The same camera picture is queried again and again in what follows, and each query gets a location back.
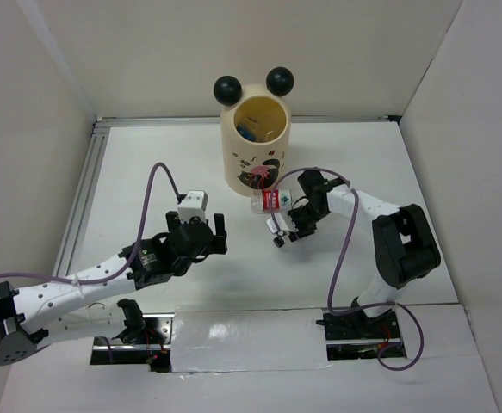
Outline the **blue label crushed bottle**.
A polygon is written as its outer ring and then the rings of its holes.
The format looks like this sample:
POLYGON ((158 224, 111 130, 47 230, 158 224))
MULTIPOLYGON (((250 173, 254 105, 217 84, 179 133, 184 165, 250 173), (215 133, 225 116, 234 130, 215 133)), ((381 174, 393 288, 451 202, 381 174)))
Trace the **blue label crushed bottle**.
POLYGON ((236 126, 236 130, 239 133, 239 135, 252 143, 259 143, 260 142, 260 136, 259 134, 254 131, 250 126, 246 125, 245 123, 239 123, 236 126))

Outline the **clear unlabelled plastic bottle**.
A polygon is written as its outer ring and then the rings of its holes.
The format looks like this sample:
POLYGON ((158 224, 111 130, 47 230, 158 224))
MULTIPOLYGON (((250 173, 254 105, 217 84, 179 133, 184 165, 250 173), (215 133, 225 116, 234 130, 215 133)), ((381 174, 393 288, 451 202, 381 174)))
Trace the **clear unlabelled plastic bottle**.
POLYGON ((263 142, 270 142, 276 140, 280 135, 282 135, 282 130, 274 129, 266 132, 263 136, 263 142))

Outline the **red label clear bottle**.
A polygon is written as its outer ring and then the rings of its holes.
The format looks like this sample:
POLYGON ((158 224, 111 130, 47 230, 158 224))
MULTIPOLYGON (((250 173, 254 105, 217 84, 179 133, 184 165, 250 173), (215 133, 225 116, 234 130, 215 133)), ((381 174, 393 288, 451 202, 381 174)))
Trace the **red label clear bottle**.
POLYGON ((256 190, 250 198, 251 210, 254 213, 286 212, 293 204, 293 193, 290 189, 256 190))

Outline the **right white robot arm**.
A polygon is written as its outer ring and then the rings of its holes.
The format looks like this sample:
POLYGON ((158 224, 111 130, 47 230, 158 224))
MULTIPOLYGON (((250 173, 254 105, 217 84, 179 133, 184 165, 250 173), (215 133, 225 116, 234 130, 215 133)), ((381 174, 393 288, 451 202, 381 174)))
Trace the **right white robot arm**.
POLYGON ((349 220, 343 246, 328 288, 327 309, 336 317, 352 314, 350 326, 360 337, 372 336, 381 326, 380 315, 399 304, 401 292, 412 282, 423 279, 441 265, 441 253, 421 206, 398 206, 355 189, 339 173, 320 167, 290 170, 278 181, 298 174, 306 197, 304 206, 276 213, 267 201, 267 225, 277 247, 287 238, 294 242, 313 235, 317 224, 330 214, 349 220), (359 226, 371 235, 376 274, 367 288, 347 310, 333 305, 334 293, 354 229, 359 226))

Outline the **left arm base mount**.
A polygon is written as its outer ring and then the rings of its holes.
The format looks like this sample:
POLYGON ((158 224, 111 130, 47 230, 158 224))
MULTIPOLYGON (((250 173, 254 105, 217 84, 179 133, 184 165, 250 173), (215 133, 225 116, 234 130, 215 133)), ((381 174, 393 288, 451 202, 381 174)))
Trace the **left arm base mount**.
POLYGON ((170 373, 173 314, 144 314, 133 299, 115 305, 121 311, 121 331, 94 338, 92 366, 147 366, 154 373, 170 373))

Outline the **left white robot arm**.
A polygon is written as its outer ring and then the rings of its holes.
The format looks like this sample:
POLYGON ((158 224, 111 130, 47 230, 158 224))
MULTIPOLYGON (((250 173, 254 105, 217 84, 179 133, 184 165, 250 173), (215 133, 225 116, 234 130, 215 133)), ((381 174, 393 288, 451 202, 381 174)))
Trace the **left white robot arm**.
POLYGON ((35 286, 0 282, 0 366, 23 361, 55 343, 86 336, 137 342, 146 322, 129 293, 185 275, 210 255, 227 252, 223 214, 212 221, 176 212, 168 230, 133 244, 105 262, 35 286))

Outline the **black label black cap bottle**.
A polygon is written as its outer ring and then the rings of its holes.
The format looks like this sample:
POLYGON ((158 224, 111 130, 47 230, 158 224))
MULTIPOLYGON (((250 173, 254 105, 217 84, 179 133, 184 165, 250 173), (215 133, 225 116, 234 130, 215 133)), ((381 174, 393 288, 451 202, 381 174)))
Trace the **black label black cap bottle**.
POLYGON ((297 241, 299 238, 297 236, 296 233, 294 232, 279 232, 278 234, 276 234, 273 238, 273 244, 277 247, 277 248, 282 248, 285 243, 287 241, 289 241, 290 243, 293 243, 295 241, 297 241))

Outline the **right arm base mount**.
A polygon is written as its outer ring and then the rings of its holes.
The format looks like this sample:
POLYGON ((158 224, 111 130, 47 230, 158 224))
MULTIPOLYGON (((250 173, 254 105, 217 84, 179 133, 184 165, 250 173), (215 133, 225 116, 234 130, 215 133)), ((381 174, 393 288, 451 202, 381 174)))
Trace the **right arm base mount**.
POLYGON ((327 360, 368 360, 406 358, 400 327, 394 310, 379 317, 367 318, 364 311, 347 316, 334 316, 324 311, 316 321, 325 333, 327 360))

